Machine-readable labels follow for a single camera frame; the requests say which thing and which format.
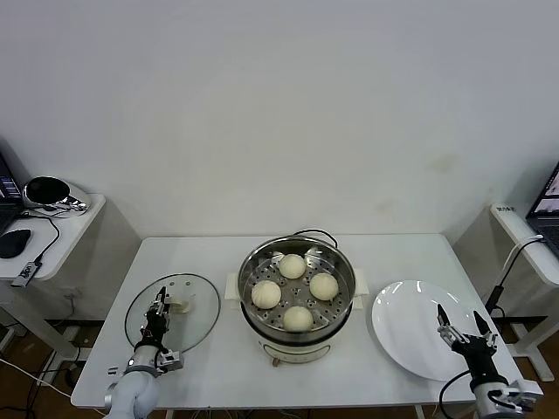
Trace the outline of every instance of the white table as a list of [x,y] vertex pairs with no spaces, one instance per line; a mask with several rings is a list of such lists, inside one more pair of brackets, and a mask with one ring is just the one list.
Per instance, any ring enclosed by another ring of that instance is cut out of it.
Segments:
[[[81,216],[53,218],[53,222],[60,230],[60,238],[44,254],[43,265],[28,286],[31,286],[33,281],[46,281],[59,271],[105,204],[105,197],[103,195],[93,194],[91,197],[91,207]],[[10,287],[11,281],[19,275],[19,272],[22,271],[25,265],[34,260],[46,245],[56,237],[56,231],[47,220],[37,218],[17,220],[9,228],[9,230],[21,229],[31,230],[31,238],[25,250],[15,258],[0,260],[0,307],[54,349],[58,356],[53,355],[54,361],[50,365],[53,368],[57,368],[57,364],[61,361],[73,360],[75,358],[78,349],[69,340],[73,339],[78,328],[68,327],[64,335],[58,333],[45,322],[42,314],[37,311],[35,306],[26,300],[24,288]],[[80,355],[80,358],[86,355],[84,352]],[[54,374],[48,374],[45,377],[47,380],[50,380],[53,376]]]
[[[269,237],[148,238],[143,241],[72,393],[72,404],[99,408],[113,376],[132,353],[127,309],[148,284],[172,273],[200,274],[223,298],[227,274]],[[371,294],[354,310],[325,357],[272,366],[242,313],[223,304],[211,333],[185,354],[184,369],[158,378],[159,409],[246,409],[417,405],[434,403],[443,386],[399,367],[370,326],[373,298],[386,285],[416,279],[443,286],[489,320],[451,246],[438,234],[339,236],[340,249],[363,270]],[[521,373],[502,340],[494,362],[510,381]],[[449,388],[449,402],[470,402],[469,380]]]
[[[515,244],[535,234],[524,218],[528,210],[527,204],[495,203],[491,206],[491,213]],[[559,287],[559,259],[549,250],[548,246],[543,243],[534,243],[526,247],[522,254],[545,284]],[[519,296],[519,302],[529,305],[542,297],[543,292],[547,291],[542,290],[541,287],[528,289],[525,295]],[[538,350],[538,345],[559,330],[559,310],[548,316],[530,333],[522,324],[512,324],[511,327],[519,338],[518,342],[507,345],[511,355],[528,357],[540,380],[554,381],[555,377]]]

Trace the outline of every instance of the pot lid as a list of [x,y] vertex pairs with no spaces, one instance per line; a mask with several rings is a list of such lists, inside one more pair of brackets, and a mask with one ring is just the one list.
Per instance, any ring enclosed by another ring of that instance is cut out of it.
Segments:
[[144,288],[128,308],[124,324],[126,337],[132,346],[141,340],[140,328],[146,323],[144,313],[163,286],[171,297],[171,308],[169,330],[162,344],[171,351],[186,352],[210,333],[221,309],[216,287],[193,273],[168,275]]

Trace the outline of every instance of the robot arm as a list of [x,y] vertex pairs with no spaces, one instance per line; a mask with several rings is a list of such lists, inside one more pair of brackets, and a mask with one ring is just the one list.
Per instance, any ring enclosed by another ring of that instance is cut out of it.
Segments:
[[543,393],[533,381],[518,380],[512,385],[499,375],[493,364],[497,352],[497,335],[477,312],[473,312],[481,336],[461,333],[452,326],[442,305],[438,305],[438,333],[453,352],[464,356],[472,381],[470,389],[476,398],[480,419],[522,418],[534,410]]
[[[105,398],[108,419],[142,419],[157,405],[159,387],[156,378],[183,367],[179,352],[171,352],[162,344],[169,326],[170,297],[163,287],[155,296],[141,328],[141,340],[134,348],[120,379],[109,387]],[[116,368],[109,370],[116,374]]]
[[155,409],[159,387],[152,374],[134,371],[124,374],[113,389],[112,406],[107,419],[147,417]]

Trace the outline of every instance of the stainless steel steamer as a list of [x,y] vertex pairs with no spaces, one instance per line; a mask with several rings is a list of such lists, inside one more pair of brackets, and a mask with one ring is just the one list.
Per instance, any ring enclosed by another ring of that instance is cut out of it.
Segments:
[[[287,279],[278,267],[287,254],[305,259],[302,277]],[[340,291],[332,301],[320,301],[309,290],[313,275],[333,275]],[[252,288],[262,280],[279,285],[281,301],[270,310],[258,309],[251,298]],[[308,362],[322,357],[331,346],[330,339],[346,323],[355,295],[355,274],[348,259],[333,245],[315,237],[292,235],[263,243],[241,265],[238,294],[246,321],[256,332],[259,344],[275,359]],[[308,332],[289,332],[283,327],[283,315],[292,306],[304,306],[313,314],[313,328]]]

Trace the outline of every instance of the cable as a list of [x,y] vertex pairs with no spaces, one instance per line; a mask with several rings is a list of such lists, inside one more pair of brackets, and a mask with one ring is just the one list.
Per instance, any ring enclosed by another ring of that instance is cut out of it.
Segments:
[[450,416],[448,413],[446,413],[445,410],[445,406],[443,406],[443,395],[445,394],[445,391],[458,379],[462,378],[464,375],[468,375],[470,374],[470,370],[466,370],[461,372],[460,374],[456,375],[455,377],[451,378],[451,380],[449,382],[447,382],[440,390],[440,393],[438,394],[438,407],[440,408],[440,411],[443,412],[443,415],[445,416],[446,419],[454,419],[452,416]]
[[330,240],[332,240],[334,242],[334,247],[338,247],[338,241],[334,238],[334,236],[332,236],[330,233],[328,233],[327,231],[324,230],[320,230],[320,229],[305,229],[305,230],[299,230],[299,231],[295,231],[293,233],[294,236],[297,236],[298,234],[303,234],[303,233],[322,233],[325,236],[328,236],[330,238]]
[[32,216],[29,212],[24,212],[23,214],[20,214],[19,216],[17,216],[17,218],[21,218],[21,219],[25,219],[25,218],[41,218],[43,220],[47,220],[51,226],[53,227],[53,229],[56,230],[56,237],[48,244],[46,245],[46,247],[43,249],[43,251],[41,251],[39,253],[39,255],[35,258],[35,260],[33,261],[34,263],[40,262],[41,259],[43,258],[43,255],[45,254],[46,251],[48,251],[51,246],[60,238],[60,230],[59,228],[56,226],[56,224],[52,221],[52,219],[49,216]]
[[[43,362],[41,362],[41,366],[39,369],[43,369],[44,367],[48,368],[51,363],[48,361],[51,359],[51,352],[49,352]],[[35,411],[33,410],[33,405],[35,404],[35,400],[37,400],[38,392],[41,390],[40,386],[37,386],[37,390],[35,391],[35,395],[31,398],[31,394],[33,393],[33,389],[36,387],[37,383],[32,382],[29,386],[29,391],[27,392],[27,398],[25,400],[25,408],[27,412],[25,413],[25,419],[29,419],[30,416],[35,416]]]
[[495,399],[495,396],[500,396],[500,395],[502,395],[502,392],[500,390],[491,390],[487,392],[487,397],[493,403],[498,404],[502,408],[516,410],[516,406],[514,406],[513,404],[504,403],[501,400]]
[[516,252],[516,250],[522,246],[523,244],[525,244],[526,242],[532,241],[536,238],[540,238],[542,239],[543,236],[541,234],[536,234],[535,236],[530,236],[530,237],[526,237],[523,238],[522,240],[519,240],[519,242],[517,244],[515,244],[513,246],[513,248],[510,250],[510,252],[508,253],[507,259],[505,260],[505,263],[503,264],[503,267],[500,268],[500,272],[499,275],[497,276],[497,279],[495,280],[494,286],[495,287],[497,284],[499,284],[500,280],[502,279],[503,273],[505,272],[505,270],[507,269],[507,266],[511,260],[511,258],[513,257],[514,253]]
[[76,307],[73,303],[73,294],[70,294],[70,307],[72,308],[72,310],[70,311],[70,314],[68,314],[66,317],[64,317],[63,319],[61,319],[60,321],[58,321],[56,324],[52,325],[53,327],[56,326],[60,326],[62,323],[64,323],[66,320],[70,319],[74,313],[76,312]]
[[502,276],[499,275],[499,278],[501,278],[500,283],[497,284],[493,290],[491,291],[491,294],[489,295],[489,298],[487,299],[486,302],[486,310],[488,313],[491,313],[493,311],[493,309],[497,306],[497,303],[499,302],[500,299],[500,295],[503,293],[503,291],[505,291],[505,288],[503,287],[503,284],[505,283],[505,280],[507,279],[508,274],[511,272],[511,270],[513,269],[514,266],[514,262],[516,262],[516,259],[518,259],[518,257],[521,255],[522,251],[524,249],[526,249],[528,246],[530,246],[532,243],[539,243],[543,241],[542,236],[538,236],[538,238],[529,241],[525,244],[523,244],[518,251],[514,254],[513,259],[511,260],[510,264],[505,264],[505,266],[503,266],[503,271],[505,272]]
[[2,327],[5,327],[7,329],[8,327],[17,326],[17,325],[21,325],[21,323],[17,321],[15,323],[11,323],[9,325],[2,325]]
[[295,419],[300,419],[299,416],[294,415],[293,413],[286,412],[285,410],[278,410],[283,416],[293,417]]
[[514,251],[515,251],[516,249],[518,249],[518,248],[519,248],[520,246],[522,246],[524,243],[530,242],[530,241],[532,241],[532,240],[534,240],[534,239],[536,239],[536,238],[537,238],[537,239],[543,239],[543,236],[542,236],[541,234],[536,234],[535,236],[523,238],[521,241],[519,241],[517,244],[515,244],[515,245],[513,246],[513,248],[510,250],[510,252],[508,253],[507,260],[505,260],[505,263],[503,264],[502,270],[503,270],[503,271],[505,270],[505,267],[507,266],[508,262],[510,261],[510,259],[511,259],[511,257],[513,256],[513,253],[514,253]]
[[514,255],[513,261],[508,266],[508,269],[505,272],[505,275],[503,275],[503,278],[500,281],[499,286],[503,286],[503,284],[505,283],[505,279],[507,279],[508,274],[510,273],[511,269],[513,269],[514,262],[516,262],[516,259],[518,259],[518,257],[521,255],[522,251],[524,249],[526,249],[528,246],[530,246],[532,243],[538,243],[538,242],[541,242],[541,241],[543,241],[543,238],[537,238],[537,239],[532,240],[531,242],[527,242],[527,243],[525,243],[521,246],[521,248]]
[[[26,415],[29,413],[29,411],[27,409],[15,408],[13,406],[2,406],[0,408],[0,410],[14,410],[16,412],[25,412]],[[31,416],[33,417],[33,419],[35,419],[36,418],[35,412],[31,411]]]
[[[507,317],[507,315],[505,314],[505,310],[503,310],[502,307],[500,307],[500,306],[495,306],[495,307],[494,307],[494,310],[499,310],[499,311],[500,311],[500,313],[502,314],[502,317],[500,318],[501,320],[503,320],[503,319],[505,319],[505,318]],[[499,331],[500,334],[503,333],[503,327],[504,327],[504,326],[505,326],[504,324],[500,324],[500,327],[497,326],[497,330]]]
[[[80,348],[78,347],[78,355],[76,356],[76,359],[73,361],[74,363],[78,361],[79,352],[80,352]],[[45,361],[43,361],[42,364],[45,364],[46,361],[47,361],[50,357],[51,357],[51,354],[49,353],[48,356],[47,356],[47,358],[45,359]],[[27,375],[28,377],[32,378],[35,382],[41,382],[41,383],[45,384],[46,386],[52,388],[52,389],[53,389],[54,391],[56,391],[57,393],[59,393],[59,394],[61,394],[61,395],[65,395],[65,396],[68,397],[69,399],[72,398],[69,394],[67,394],[67,393],[65,393],[64,391],[59,390],[59,389],[57,389],[56,387],[54,387],[51,383],[46,382],[46,381],[43,381],[43,380],[39,379],[38,377],[35,377],[34,375],[31,375],[31,374],[28,373],[27,371],[23,370],[22,368],[18,367],[17,365],[12,364],[11,362],[8,362],[7,360],[1,359],[1,358],[0,358],[0,362],[3,362],[4,364],[6,364],[6,365],[8,365],[8,366],[10,366],[10,367],[12,367],[12,368],[15,368],[17,371],[19,371],[19,372],[21,372],[21,373],[24,373],[24,374]],[[23,409],[23,408],[13,408],[13,407],[11,407],[11,406],[4,406],[4,407],[1,407],[0,410],[5,410],[5,409],[16,410],[16,411],[20,411],[20,412],[25,412],[26,415],[29,415],[29,414],[31,413],[31,415],[33,416],[33,418],[35,418],[35,412],[32,410],[32,407],[33,407],[33,403],[34,403],[35,400],[37,399],[38,391],[39,391],[39,390],[40,390],[40,386],[38,387],[37,392],[36,392],[35,395],[33,396],[33,400],[32,400],[32,402],[31,402],[31,406],[28,407],[27,409]],[[29,395],[30,395],[30,394],[31,394],[31,390],[30,390],[30,392],[29,392],[28,395],[27,395],[28,404],[29,404]],[[93,409],[93,410],[95,410],[95,411],[96,411],[97,413],[99,413],[100,415],[105,416],[105,414],[104,414],[103,412],[100,412],[100,411],[97,410],[97,409]]]
[[27,375],[28,377],[32,378],[34,381],[42,382],[42,383],[45,384],[46,386],[52,388],[52,389],[53,389],[54,391],[56,391],[57,393],[59,393],[59,394],[61,394],[61,395],[65,395],[65,396],[68,397],[69,399],[71,398],[70,395],[67,395],[67,394],[66,394],[64,391],[62,391],[62,390],[58,390],[58,389],[57,389],[56,387],[54,387],[50,382],[43,381],[43,380],[41,380],[40,378],[35,377],[34,375],[29,374],[27,371],[25,371],[24,369],[18,367],[17,365],[14,365],[14,364],[12,364],[11,362],[8,362],[8,361],[2,360],[2,359],[0,359],[0,362],[3,362],[4,364],[9,365],[9,366],[12,367],[12,368],[15,368],[16,370],[18,370],[18,371],[21,372],[21,373],[24,373],[24,374]]

